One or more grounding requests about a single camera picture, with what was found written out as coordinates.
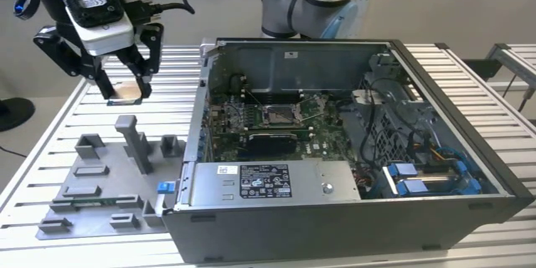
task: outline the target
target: gray floor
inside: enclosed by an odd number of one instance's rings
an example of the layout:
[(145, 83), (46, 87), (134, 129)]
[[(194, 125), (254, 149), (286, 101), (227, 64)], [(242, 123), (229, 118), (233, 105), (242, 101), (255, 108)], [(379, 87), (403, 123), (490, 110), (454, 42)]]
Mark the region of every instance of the gray floor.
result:
[[(0, 146), (10, 151), (27, 154), (39, 140), (66, 97), (29, 98), (34, 104), (34, 114), (23, 125), (0, 132)], [(0, 151), (0, 191), (7, 184), (23, 158)]]

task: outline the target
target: white wall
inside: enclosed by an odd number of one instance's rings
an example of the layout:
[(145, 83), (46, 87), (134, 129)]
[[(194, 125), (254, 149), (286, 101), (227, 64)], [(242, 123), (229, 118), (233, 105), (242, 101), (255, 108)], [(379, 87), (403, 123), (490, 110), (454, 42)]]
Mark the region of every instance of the white wall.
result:
[[(178, 0), (154, 0), (165, 3)], [(39, 10), (29, 21), (11, 17), (13, 0), (0, 0), (0, 97), (66, 95), (78, 78), (65, 76), (31, 44), (42, 25)], [(197, 13), (162, 15), (165, 42), (195, 45), (205, 36), (254, 37), (258, 0), (189, 0)], [(461, 56), (483, 56), (495, 42), (534, 43), (536, 0), (370, 0), (359, 38), (398, 38), (406, 43), (445, 42)]]
[(445, 42), (482, 57), (494, 43), (536, 43), (536, 0), (370, 0), (362, 38)]
[[(67, 77), (31, 43), (31, 37), (50, 18), (41, 7), (27, 21), (11, 16), (14, 0), (0, 0), (0, 97), (67, 95), (79, 78)], [(179, 0), (154, 0), (155, 3)], [(197, 45), (202, 37), (257, 37), (259, 0), (189, 0), (197, 13), (167, 11), (162, 14), (165, 43)]]

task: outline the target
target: circuit board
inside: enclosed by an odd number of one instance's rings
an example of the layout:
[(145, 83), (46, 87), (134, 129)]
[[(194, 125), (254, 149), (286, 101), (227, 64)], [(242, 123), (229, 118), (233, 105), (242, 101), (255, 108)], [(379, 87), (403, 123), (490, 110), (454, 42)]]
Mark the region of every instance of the circuit board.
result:
[[(334, 101), (302, 94), (294, 104), (246, 104), (237, 97), (211, 99), (210, 133), (215, 162), (318, 159), (355, 162)], [(259, 149), (251, 154), (251, 139)], [(291, 152), (278, 147), (291, 145)]]

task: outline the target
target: black base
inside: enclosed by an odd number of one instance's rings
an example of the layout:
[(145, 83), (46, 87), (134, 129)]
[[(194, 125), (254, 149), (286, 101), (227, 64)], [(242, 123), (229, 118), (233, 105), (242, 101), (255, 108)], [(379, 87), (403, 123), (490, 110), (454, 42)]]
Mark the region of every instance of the black base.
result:
[(0, 100), (0, 132), (18, 127), (34, 113), (30, 100), (14, 97)]

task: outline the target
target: yellow wire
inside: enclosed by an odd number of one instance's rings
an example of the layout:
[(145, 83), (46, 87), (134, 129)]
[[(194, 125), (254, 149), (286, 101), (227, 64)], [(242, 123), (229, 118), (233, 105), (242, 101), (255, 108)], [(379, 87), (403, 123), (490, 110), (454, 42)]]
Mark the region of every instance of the yellow wire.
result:
[(431, 151), (431, 153), (433, 153), (441, 160), (445, 160), (445, 158), (435, 152), (434, 149), (429, 148), (429, 150)]

